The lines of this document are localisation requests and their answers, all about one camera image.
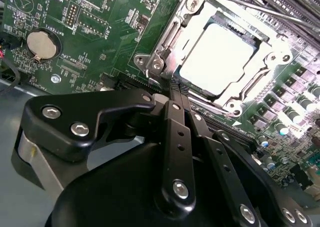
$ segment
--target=mounting hole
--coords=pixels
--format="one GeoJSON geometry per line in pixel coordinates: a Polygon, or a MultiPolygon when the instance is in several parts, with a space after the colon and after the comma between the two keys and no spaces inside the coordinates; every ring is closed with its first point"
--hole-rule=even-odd
{"type": "Polygon", "coordinates": [[[181,144],[178,144],[178,150],[184,151],[184,150],[185,150],[185,147],[183,147],[181,144]]]}
{"type": "Polygon", "coordinates": [[[290,55],[286,54],[285,56],[282,57],[283,62],[288,62],[290,60],[290,55]]]}
{"type": "Polygon", "coordinates": [[[233,114],[235,116],[239,116],[241,114],[241,111],[240,110],[235,110],[235,111],[233,111],[233,114]]]}
{"type": "Polygon", "coordinates": [[[231,172],[231,169],[227,165],[224,165],[223,168],[225,169],[225,171],[231,172]]]}
{"type": "Polygon", "coordinates": [[[216,151],[219,153],[219,155],[223,155],[224,153],[221,151],[221,149],[216,149],[216,151]]]}

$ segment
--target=screw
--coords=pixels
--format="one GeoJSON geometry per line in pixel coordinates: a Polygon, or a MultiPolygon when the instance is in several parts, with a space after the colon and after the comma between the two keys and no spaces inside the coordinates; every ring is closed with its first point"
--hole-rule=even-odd
{"type": "Polygon", "coordinates": [[[42,110],[42,114],[44,115],[44,117],[52,120],[57,119],[61,116],[60,110],[55,107],[45,107],[42,110]]]}
{"type": "Polygon", "coordinates": [[[178,105],[176,105],[175,103],[172,104],[173,108],[175,108],[176,110],[180,110],[180,107],[178,105]]]}
{"type": "Polygon", "coordinates": [[[190,12],[196,12],[197,6],[199,5],[199,0],[187,0],[185,3],[186,9],[190,12]]]}
{"type": "Polygon", "coordinates": [[[85,137],[89,134],[89,127],[85,123],[74,123],[71,125],[71,132],[75,136],[85,137]]]}
{"type": "Polygon", "coordinates": [[[155,59],[153,61],[153,68],[156,69],[156,70],[159,70],[163,67],[164,65],[162,64],[162,62],[158,59],[155,59]]]}
{"type": "Polygon", "coordinates": [[[140,65],[140,66],[142,66],[142,65],[145,63],[144,59],[141,58],[141,57],[138,57],[138,58],[136,59],[136,62],[137,62],[138,65],[140,65]]]}
{"type": "Polygon", "coordinates": [[[53,75],[51,75],[51,82],[54,84],[58,84],[61,82],[61,77],[60,75],[54,73],[53,75]]]}
{"type": "Polygon", "coordinates": [[[282,209],[282,212],[284,214],[284,216],[291,222],[291,223],[295,223],[296,219],[295,217],[292,215],[292,213],[289,212],[289,210],[287,210],[286,208],[282,209]]]}
{"type": "Polygon", "coordinates": [[[195,117],[198,121],[202,120],[201,116],[198,115],[197,113],[194,114],[194,117],[195,117]]]}
{"type": "Polygon", "coordinates": [[[250,224],[254,224],[256,222],[256,218],[255,218],[254,213],[252,213],[252,211],[247,206],[245,206],[244,204],[241,204],[240,205],[240,211],[241,211],[242,216],[250,224]]]}
{"type": "Polygon", "coordinates": [[[308,223],[307,218],[299,210],[296,209],[295,213],[298,216],[299,220],[301,220],[304,224],[308,223]]]}
{"type": "Polygon", "coordinates": [[[142,98],[143,98],[145,101],[148,101],[148,102],[151,101],[151,98],[150,98],[149,96],[142,95],[142,98]]]}
{"type": "Polygon", "coordinates": [[[222,135],[222,137],[223,137],[226,141],[229,141],[229,140],[230,140],[229,136],[226,135],[225,133],[222,133],[221,135],[222,135]]]}
{"type": "Polygon", "coordinates": [[[181,181],[175,181],[173,183],[174,193],[181,199],[185,200],[189,196],[189,190],[187,186],[181,181]]]}

